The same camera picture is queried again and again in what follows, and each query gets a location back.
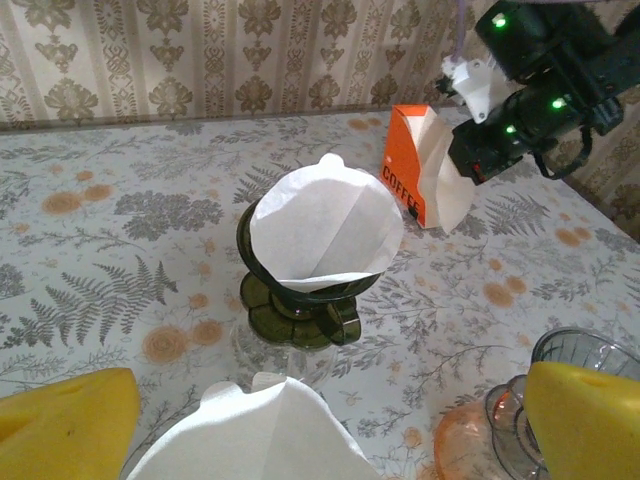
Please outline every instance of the green led light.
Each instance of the green led light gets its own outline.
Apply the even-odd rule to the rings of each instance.
[[[560,110],[566,104],[567,102],[564,101],[564,98],[556,98],[553,102],[551,102],[551,106],[556,110]]]
[[[504,28],[507,25],[507,19],[504,16],[504,13],[499,13],[495,17],[491,19],[496,28]]]

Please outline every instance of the clear glass bowl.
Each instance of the clear glass bowl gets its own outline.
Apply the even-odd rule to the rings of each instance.
[[[561,362],[640,380],[640,357],[631,349],[592,330],[551,330],[536,342],[534,362]],[[550,480],[524,411],[526,375],[493,388],[485,399],[493,449],[502,467],[516,480]]]

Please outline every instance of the damask wallpaper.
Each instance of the damask wallpaper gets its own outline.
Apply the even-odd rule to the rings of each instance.
[[[492,0],[468,1],[472,28]],[[614,26],[637,1],[595,4]],[[436,104],[453,0],[0,0],[0,130]],[[640,237],[640,89],[574,188]],[[579,143],[557,152],[567,161]]]

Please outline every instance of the table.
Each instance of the table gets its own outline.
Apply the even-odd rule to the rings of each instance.
[[[455,111],[447,118],[459,121]],[[101,368],[135,372],[124,472],[246,376],[235,227],[283,174],[328,151],[372,174],[388,112],[9,134],[0,158],[0,396]],[[536,339],[581,325],[637,347],[640,248],[528,162],[481,185],[450,235],[411,218],[359,298],[363,335],[321,393],[385,478],[433,478],[443,412],[525,372]]]

